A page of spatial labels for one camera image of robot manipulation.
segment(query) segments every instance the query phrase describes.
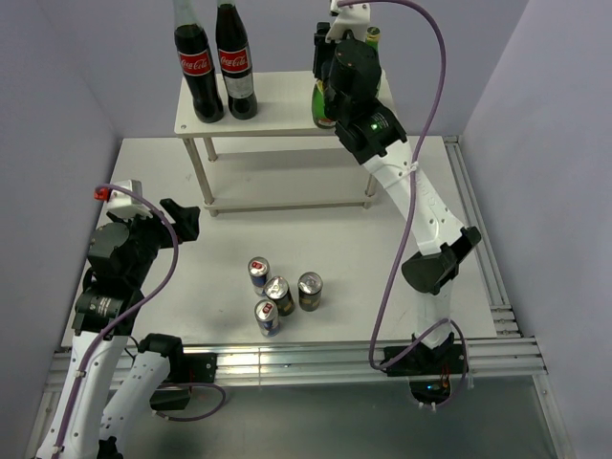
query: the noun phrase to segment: can lid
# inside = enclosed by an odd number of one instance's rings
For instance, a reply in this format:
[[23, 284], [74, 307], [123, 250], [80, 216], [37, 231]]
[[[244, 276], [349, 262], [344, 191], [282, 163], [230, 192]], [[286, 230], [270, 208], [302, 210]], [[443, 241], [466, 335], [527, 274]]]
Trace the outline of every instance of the can lid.
[[255, 305], [255, 317], [258, 320], [270, 320], [278, 314], [276, 304], [269, 299], [262, 299]]
[[323, 280], [317, 273], [304, 273], [297, 281], [297, 287], [305, 294], [318, 294], [323, 288]]
[[264, 287], [266, 295], [271, 299], [282, 298], [289, 292], [289, 283], [280, 275], [273, 277]]
[[264, 275], [270, 269], [270, 263], [263, 256], [256, 256], [249, 262], [249, 274], [254, 277]]

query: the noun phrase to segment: red light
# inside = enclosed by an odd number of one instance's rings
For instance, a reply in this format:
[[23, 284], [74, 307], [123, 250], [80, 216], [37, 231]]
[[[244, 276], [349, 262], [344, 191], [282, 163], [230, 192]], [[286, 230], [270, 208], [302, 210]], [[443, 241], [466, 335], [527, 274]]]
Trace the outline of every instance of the red light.
[[102, 188], [94, 192], [94, 199], [98, 201], [108, 201], [111, 197], [111, 190], [108, 188]]

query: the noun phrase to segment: green bottle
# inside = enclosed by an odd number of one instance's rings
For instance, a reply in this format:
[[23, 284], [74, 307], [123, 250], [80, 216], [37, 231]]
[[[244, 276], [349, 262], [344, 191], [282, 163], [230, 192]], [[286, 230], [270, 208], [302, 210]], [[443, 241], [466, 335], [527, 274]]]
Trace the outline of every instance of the green bottle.
[[323, 97], [323, 82], [318, 79], [313, 88], [313, 122], [321, 129], [333, 129], [336, 122], [325, 116], [325, 98]]
[[[372, 48], [376, 50], [376, 55], [379, 53], [379, 41], [381, 40], [381, 30], [378, 27], [368, 27], [367, 28], [367, 36], [365, 37], [365, 43], [370, 45]], [[381, 90], [381, 82], [379, 81], [379, 85], [376, 89], [376, 95], [379, 94]]]

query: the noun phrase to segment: white bracket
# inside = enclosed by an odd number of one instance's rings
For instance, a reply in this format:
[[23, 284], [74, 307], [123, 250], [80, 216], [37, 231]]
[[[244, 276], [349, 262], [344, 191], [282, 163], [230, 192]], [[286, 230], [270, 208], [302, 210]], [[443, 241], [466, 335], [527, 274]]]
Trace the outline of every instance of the white bracket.
[[[122, 182], [114, 182], [113, 185], [120, 186], [129, 191], [142, 196], [142, 183], [138, 180], [125, 180]], [[106, 210], [114, 215], [117, 215], [123, 220], [134, 218], [136, 215], [150, 217], [151, 213], [145, 205], [135, 200], [127, 194], [111, 189], [111, 194], [106, 204]]]
[[332, 0], [330, 13], [337, 14], [336, 20], [325, 36], [325, 41], [341, 41], [346, 31], [352, 31], [356, 39], [365, 41], [370, 26], [370, 6], [367, 3], [339, 7], [339, 0]]

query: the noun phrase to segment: gray floor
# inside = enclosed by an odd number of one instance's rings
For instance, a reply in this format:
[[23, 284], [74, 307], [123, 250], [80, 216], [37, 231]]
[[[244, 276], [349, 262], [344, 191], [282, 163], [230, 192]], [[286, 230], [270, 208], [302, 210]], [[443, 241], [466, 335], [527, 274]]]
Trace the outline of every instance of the gray floor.
[[[199, 394], [180, 415], [217, 400]], [[231, 389], [198, 423], [142, 416], [126, 459], [555, 457], [530, 378], [477, 380], [435, 415], [407, 397], [405, 382]]]

